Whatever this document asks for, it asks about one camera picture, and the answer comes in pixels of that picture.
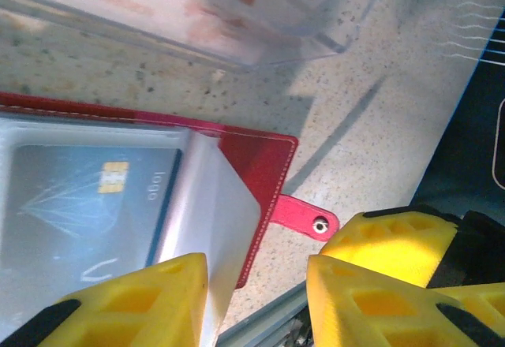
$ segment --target transparent plastic container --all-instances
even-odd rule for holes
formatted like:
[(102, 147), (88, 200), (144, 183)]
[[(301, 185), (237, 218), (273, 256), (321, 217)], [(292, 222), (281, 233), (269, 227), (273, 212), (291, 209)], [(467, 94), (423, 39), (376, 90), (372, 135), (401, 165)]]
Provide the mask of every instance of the transparent plastic container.
[(322, 32), (330, 0), (0, 0), (15, 13), (224, 68), (342, 53)]

